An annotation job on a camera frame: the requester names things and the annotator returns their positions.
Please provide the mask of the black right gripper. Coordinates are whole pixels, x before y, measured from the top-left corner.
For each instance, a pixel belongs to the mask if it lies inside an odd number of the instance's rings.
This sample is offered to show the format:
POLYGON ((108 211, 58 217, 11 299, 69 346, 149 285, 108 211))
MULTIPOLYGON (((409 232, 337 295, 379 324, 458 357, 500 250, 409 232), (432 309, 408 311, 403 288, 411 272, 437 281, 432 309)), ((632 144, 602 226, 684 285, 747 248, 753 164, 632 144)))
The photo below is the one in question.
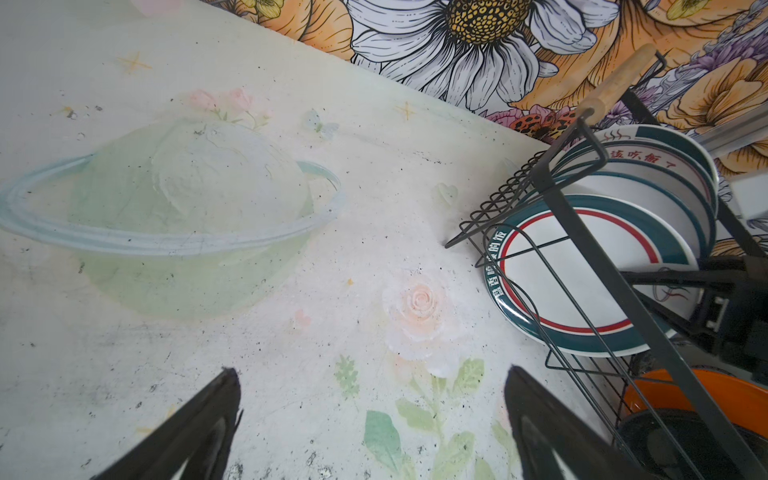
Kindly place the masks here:
POLYGON ((717 256, 703 260, 695 271, 625 270, 634 288, 673 287, 693 293, 694 309, 678 314, 646 294, 645 308, 701 350, 723 363, 767 382, 767 259, 717 256))

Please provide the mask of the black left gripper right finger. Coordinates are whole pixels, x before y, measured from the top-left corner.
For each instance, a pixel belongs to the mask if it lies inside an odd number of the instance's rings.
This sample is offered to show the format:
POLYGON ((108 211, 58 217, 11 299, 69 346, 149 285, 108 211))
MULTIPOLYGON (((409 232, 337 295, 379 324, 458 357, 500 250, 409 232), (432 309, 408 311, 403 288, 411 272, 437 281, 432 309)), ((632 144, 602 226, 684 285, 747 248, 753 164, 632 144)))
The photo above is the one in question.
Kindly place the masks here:
POLYGON ((525 479, 562 479, 565 465, 578 479, 650 479, 609 446, 536 379, 510 368, 505 404, 525 479))

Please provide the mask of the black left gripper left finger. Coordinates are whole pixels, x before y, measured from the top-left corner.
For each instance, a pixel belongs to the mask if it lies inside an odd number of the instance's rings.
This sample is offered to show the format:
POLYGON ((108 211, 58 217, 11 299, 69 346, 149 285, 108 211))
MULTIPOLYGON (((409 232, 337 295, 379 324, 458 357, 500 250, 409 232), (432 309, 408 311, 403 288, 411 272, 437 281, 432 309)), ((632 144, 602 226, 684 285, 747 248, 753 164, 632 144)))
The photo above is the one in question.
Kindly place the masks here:
POLYGON ((193 398, 99 473, 98 479, 221 479, 239 425, 241 385, 225 368, 193 398))

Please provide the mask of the small white green-lined plate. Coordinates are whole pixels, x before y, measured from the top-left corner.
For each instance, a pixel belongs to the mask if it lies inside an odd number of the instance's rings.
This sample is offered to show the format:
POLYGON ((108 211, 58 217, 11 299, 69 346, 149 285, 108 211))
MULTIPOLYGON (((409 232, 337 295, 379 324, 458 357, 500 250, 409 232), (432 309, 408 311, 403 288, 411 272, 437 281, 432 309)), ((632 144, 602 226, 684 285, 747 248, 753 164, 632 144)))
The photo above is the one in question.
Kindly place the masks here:
POLYGON ((565 187, 568 194, 594 194, 623 200, 642 207, 667 222, 687 242, 697 258, 705 258, 714 247, 715 223, 704 199, 685 181, 661 174, 661 183, 639 176, 597 172, 565 187))

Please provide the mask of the green red rimmed white plate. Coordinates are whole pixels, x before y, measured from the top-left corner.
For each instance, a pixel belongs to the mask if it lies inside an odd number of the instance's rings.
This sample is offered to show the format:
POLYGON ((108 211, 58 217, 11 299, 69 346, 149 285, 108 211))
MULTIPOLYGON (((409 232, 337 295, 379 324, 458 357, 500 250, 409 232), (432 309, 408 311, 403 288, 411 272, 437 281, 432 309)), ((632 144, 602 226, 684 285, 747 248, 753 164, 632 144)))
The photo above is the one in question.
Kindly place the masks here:
MULTIPOLYGON (((695 271, 686 241, 654 213, 600 195, 567 200, 620 271, 695 271)), ((561 351, 608 358, 647 350, 544 201, 497 226, 486 243, 487 289, 507 319, 529 337, 561 351)))

